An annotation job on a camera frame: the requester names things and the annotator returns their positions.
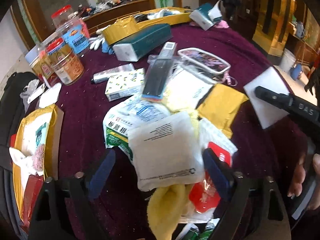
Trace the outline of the white gloves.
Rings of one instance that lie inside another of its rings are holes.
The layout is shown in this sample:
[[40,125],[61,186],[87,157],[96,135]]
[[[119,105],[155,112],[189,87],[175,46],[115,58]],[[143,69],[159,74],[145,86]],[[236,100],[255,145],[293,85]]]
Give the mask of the white gloves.
[[103,27],[101,29],[98,29],[96,31],[97,36],[89,38],[89,49],[96,51],[98,48],[101,47],[101,51],[103,53],[107,53],[109,55],[112,55],[114,53],[113,49],[111,46],[108,45],[106,42],[104,36],[103,36],[103,31],[107,29],[110,25]]

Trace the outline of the black item in sleeve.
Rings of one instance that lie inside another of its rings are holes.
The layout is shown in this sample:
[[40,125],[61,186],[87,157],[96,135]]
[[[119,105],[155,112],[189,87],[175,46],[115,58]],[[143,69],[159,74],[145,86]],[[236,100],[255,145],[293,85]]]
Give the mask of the black item in sleeve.
[[142,100],[161,102],[175,63],[177,43],[166,42],[160,53],[150,60],[141,93]]

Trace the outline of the silver tube package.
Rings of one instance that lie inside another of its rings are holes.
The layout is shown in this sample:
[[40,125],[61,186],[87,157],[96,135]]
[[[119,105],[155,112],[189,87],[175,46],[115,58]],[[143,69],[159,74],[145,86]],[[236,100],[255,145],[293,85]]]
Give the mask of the silver tube package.
[[93,76],[91,77],[91,84],[99,84],[105,81],[108,81],[108,79],[114,75],[117,75],[119,73],[123,73],[123,72],[130,72],[130,71],[134,71],[135,68],[133,66],[133,64],[125,64],[122,66],[118,66],[118,67],[114,67],[111,69],[107,69],[107,70],[103,70],[102,72],[98,72],[93,74]]

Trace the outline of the white plastic packet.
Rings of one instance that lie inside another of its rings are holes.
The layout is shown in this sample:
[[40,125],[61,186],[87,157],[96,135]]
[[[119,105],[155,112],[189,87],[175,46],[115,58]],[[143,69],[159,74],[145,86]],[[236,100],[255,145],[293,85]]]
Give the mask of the white plastic packet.
[[195,184],[204,178],[202,151],[195,131],[185,112],[128,131],[140,191]]

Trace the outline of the yellow fuzzy cloth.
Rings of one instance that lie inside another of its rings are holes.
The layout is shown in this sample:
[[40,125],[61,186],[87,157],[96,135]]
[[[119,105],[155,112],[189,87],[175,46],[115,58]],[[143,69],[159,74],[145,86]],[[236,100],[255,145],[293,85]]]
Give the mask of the yellow fuzzy cloth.
[[148,224],[156,239],[171,239],[181,215],[187,208],[192,184],[159,187],[152,194],[148,207]]

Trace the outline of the pink fuzzy coin purse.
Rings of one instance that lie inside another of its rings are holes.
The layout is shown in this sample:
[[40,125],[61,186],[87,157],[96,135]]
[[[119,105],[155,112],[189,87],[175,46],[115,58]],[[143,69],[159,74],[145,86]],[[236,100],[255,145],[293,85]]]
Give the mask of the pink fuzzy coin purse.
[[33,155],[33,168],[36,172],[43,172],[44,171],[44,153],[45,153],[45,144],[40,144],[35,154]]

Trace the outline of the red lid plastic jar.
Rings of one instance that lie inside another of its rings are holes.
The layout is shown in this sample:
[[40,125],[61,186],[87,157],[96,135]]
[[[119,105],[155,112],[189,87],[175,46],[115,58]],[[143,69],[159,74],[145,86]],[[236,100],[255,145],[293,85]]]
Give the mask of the red lid plastic jar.
[[54,12],[51,15],[51,19],[53,22],[54,27],[57,29],[65,22],[69,20],[69,15],[73,14],[73,8],[71,5],[65,5],[64,7],[60,8],[58,11]]

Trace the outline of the white teal tissue box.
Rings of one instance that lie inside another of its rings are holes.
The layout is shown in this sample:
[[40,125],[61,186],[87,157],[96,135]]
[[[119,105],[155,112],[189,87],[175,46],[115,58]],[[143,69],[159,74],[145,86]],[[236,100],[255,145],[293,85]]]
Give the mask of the white teal tissue box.
[[222,14],[220,11],[220,0],[215,5],[205,3],[195,9],[189,18],[197,23],[204,31],[207,31],[222,20]]

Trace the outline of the gold cardboard box near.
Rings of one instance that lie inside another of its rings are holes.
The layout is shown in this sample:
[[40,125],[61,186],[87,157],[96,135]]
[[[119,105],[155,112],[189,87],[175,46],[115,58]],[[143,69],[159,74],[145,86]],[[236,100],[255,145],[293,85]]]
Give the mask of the gold cardboard box near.
[[[14,146],[9,148],[12,159],[13,185],[21,228],[29,231],[33,209],[44,180],[58,179],[59,141],[63,111],[52,104],[31,112],[20,122]],[[33,168],[33,155],[45,144],[44,171]]]

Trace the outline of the yellow padded mailer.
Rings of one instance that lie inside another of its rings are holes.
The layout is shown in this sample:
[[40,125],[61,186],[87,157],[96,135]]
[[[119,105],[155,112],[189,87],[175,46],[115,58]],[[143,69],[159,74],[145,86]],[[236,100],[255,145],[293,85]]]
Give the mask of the yellow padded mailer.
[[240,106],[248,100],[248,97],[226,85],[217,84],[206,96],[197,111],[202,118],[208,119],[222,133],[231,139],[233,132],[231,124],[237,115]]

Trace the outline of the gold cardboard box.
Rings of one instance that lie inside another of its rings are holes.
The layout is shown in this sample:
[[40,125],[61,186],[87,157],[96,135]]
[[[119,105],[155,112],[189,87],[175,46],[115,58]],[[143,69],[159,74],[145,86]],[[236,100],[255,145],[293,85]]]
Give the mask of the gold cardboard box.
[[101,34],[108,45],[112,45],[144,28],[155,24],[177,25],[191,21],[191,9],[164,7],[143,12],[135,12],[105,27]]
[[[58,179],[59,141],[63,111],[52,104],[31,112],[20,122],[14,146],[9,148],[12,159],[13,185],[21,228],[29,231],[33,209],[44,180]],[[44,171],[33,168],[33,155],[45,144]]]

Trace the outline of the orange label plastic jar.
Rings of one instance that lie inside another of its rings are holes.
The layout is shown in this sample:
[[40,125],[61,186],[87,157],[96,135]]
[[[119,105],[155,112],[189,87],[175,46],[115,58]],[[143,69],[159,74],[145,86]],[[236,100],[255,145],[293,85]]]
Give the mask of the orange label plastic jar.
[[50,42],[46,47],[46,54],[52,70],[64,85],[75,83],[83,74],[81,61],[63,38],[58,37]]

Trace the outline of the pink fuzzy item far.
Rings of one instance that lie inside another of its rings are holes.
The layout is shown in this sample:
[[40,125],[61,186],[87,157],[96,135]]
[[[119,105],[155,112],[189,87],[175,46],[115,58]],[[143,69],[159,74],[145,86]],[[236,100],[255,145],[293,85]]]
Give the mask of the pink fuzzy item far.
[[229,24],[225,20],[221,20],[217,24],[214,25],[214,28],[217,28],[217,29],[228,29],[229,28]]

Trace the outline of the green white rice bag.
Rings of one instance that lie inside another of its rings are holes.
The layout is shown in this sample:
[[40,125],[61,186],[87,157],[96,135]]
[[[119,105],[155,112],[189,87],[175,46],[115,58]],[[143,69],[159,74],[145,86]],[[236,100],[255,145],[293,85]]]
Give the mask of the green white rice bag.
[[133,95],[106,113],[103,119],[105,147],[118,147],[129,160],[133,160],[128,131],[170,115],[163,104],[141,100],[140,96]]

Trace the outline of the clear floral zip pouch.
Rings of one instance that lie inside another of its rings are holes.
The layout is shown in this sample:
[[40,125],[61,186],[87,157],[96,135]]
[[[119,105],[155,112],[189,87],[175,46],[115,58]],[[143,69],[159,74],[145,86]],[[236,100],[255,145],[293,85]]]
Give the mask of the clear floral zip pouch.
[[206,83],[226,83],[236,87],[238,81],[230,76],[231,65],[224,59],[200,48],[184,48],[178,52],[181,67]]

